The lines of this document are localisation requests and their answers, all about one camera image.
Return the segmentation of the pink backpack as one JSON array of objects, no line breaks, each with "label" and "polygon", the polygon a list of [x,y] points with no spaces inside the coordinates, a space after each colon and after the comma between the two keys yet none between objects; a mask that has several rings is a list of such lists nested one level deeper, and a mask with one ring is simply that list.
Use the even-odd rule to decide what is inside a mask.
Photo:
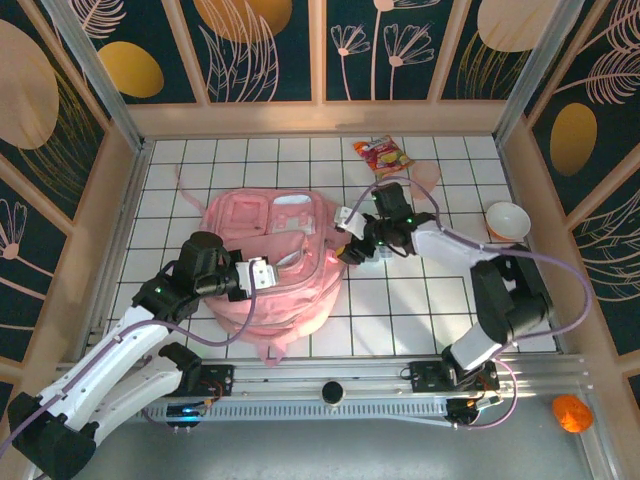
[{"label": "pink backpack", "polygon": [[231,302],[209,297],[205,304],[219,326],[255,345],[268,366],[278,364],[287,347],[321,328],[335,306],[346,266],[335,251],[349,235],[334,227],[338,205],[304,190],[240,188],[198,209],[200,227],[239,250],[243,261],[263,257],[278,272],[276,286],[257,290],[255,300]]}]

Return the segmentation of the pink plastic cup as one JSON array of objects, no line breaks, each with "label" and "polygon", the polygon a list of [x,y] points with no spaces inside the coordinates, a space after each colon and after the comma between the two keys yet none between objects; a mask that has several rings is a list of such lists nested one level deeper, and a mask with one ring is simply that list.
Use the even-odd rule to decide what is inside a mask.
[{"label": "pink plastic cup", "polygon": [[431,193],[441,178],[441,171],[435,161],[416,161],[410,168],[410,178],[413,183],[410,187],[414,200],[426,198],[425,192]]}]

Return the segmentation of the colourful candy bag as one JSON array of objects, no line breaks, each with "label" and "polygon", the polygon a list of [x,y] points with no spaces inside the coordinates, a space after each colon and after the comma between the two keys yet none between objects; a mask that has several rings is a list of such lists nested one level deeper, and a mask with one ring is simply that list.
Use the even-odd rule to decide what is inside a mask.
[{"label": "colourful candy bag", "polygon": [[408,169],[414,161],[389,135],[371,141],[358,141],[353,148],[377,179]]}]

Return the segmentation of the white bowl with orange base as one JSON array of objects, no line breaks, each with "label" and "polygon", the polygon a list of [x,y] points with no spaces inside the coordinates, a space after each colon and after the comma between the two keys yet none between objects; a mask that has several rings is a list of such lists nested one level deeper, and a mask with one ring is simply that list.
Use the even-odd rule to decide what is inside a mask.
[{"label": "white bowl with orange base", "polygon": [[496,202],[486,212],[489,231],[504,240],[522,240],[531,229],[531,220],[520,206],[506,201]]}]

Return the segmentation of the black round knob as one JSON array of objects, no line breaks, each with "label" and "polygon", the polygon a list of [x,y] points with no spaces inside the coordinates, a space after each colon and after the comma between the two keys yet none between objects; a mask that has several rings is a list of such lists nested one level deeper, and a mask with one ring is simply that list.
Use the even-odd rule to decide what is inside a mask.
[{"label": "black round knob", "polygon": [[335,407],[343,401],[344,397],[344,387],[338,381],[330,380],[321,389],[321,398],[327,405]]}]

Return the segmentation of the left controller board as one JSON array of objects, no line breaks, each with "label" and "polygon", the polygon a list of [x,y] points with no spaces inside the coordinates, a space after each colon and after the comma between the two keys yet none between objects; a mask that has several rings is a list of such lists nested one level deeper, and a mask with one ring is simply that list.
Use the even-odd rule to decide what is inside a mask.
[{"label": "left controller board", "polygon": [[192,429],[200,423],[205,413],[205,403],[169,404],[166,408],[166,423],[172,429]]}]

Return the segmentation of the controller board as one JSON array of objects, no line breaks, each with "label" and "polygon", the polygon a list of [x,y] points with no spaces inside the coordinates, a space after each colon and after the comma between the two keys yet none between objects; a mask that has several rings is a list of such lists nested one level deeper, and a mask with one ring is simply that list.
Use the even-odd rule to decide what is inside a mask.
[{"label": "controller board", "polygon": [[166,408],[166,423],[172,429],[192,429],[200,423],[205,413],[205,403],[169,404]]},{"label": "controller board", "polygon": [[448,399],[444,418],[452,425],[470,426],[479,418],[483,410],[499,405],[502,401],[503,399],[498,395]]}]

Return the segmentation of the right controller board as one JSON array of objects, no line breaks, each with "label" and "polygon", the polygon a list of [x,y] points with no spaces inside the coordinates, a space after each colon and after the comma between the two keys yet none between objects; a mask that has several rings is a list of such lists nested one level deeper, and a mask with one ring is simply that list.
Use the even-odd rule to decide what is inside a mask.
[{"label": "right controller board", "polygon": [[498,395],[448,399],[444,418],[452,425],[470,426],[479,418],[483,410],[499,405],[502,401],[503,399]]}]

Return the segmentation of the orange ball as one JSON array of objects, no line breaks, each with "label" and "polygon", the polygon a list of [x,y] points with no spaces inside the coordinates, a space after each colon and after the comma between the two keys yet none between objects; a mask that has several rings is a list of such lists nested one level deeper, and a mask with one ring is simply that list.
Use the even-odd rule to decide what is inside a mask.
[{"label": "orange ball", "polygon": [[559,425],[567,432],[580,434],[594,422],[590,408],[575,395],[561,395],[552,402],[552,413]]}]

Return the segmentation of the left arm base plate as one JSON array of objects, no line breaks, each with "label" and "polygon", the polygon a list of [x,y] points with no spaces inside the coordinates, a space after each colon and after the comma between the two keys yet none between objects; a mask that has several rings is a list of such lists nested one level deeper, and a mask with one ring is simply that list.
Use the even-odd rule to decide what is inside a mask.
[{"label": "left arm base plate", "polygon": [[233,387],[232,365],[198,365],[185,371],[178,368],[159,370],[151,365],[139,370],[143,393],[151,400],[160,397],[230,396]]}]

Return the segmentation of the aluminium rail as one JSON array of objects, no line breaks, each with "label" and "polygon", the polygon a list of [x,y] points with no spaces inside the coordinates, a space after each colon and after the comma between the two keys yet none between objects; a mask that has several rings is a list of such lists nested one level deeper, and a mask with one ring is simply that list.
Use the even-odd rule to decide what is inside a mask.
[{"label": "aluminium rail", "polygon": [[[234,367],[232,393],[224,396],[229,400],[319,400],[323,385],[330,380],[342,384],[347,398],[382,399],[394,395],[445,397],[475,392],[414,393],[409,364],[415,361],[438,360],[433,356],[294,359],[272,368],[259,361],[209,360],[202,365]],[[590,390],[593,387],[584,359],[572,355],[508,355],[494,363],[500,381],[498,391],[504,395],[519,391],[524,396],[531,396],[573,392],[581,388]],[[143,404],[149,404],[159,398],[151,400],[143,393],[139,370],[148,365],[159,370],[178,368],[173,361],[163,357],[134,368],[100,364],[84,371],[80,366],[74,366],[53,384],[52,391],[89,410],[105,405],[109,395],[140,393]]]}]

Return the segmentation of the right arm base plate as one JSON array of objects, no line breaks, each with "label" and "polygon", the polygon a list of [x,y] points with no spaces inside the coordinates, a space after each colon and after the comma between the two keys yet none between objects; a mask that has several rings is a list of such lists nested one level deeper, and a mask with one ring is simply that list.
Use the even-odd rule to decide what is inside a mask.
[{"label": "right arm base plate", "polygon": [[473,370],[461,370],[444,361],[415,361],[409,364],[414,393],[498,391],[496,364],[485,362]]}]

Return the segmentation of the aluminium corner post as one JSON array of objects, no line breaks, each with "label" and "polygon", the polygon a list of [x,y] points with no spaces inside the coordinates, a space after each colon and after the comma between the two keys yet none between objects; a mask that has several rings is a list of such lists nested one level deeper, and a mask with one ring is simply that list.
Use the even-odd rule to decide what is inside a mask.
[{"label": "aluminium corner post", "polygon": [[140,153],[143,137],[129,114],[122,96],[115,88],[99,59],[92,41],[83,31],[72,11],[72,7],[67,0],[41,0],[41,2],[50,18],[56,23],[74,57],[84,68],[89,82],[93,85],[127,143],[135,153]]},{"label": "aluminium corner post", "polygon": [[493,132],[495,145],[499,152],[504,150],[510,135],[524,113],[525,107],[578,19],[584,1],[558,0],[549,22],[542,31],[540,39],[529,55],[507,99],[505,109]]}]

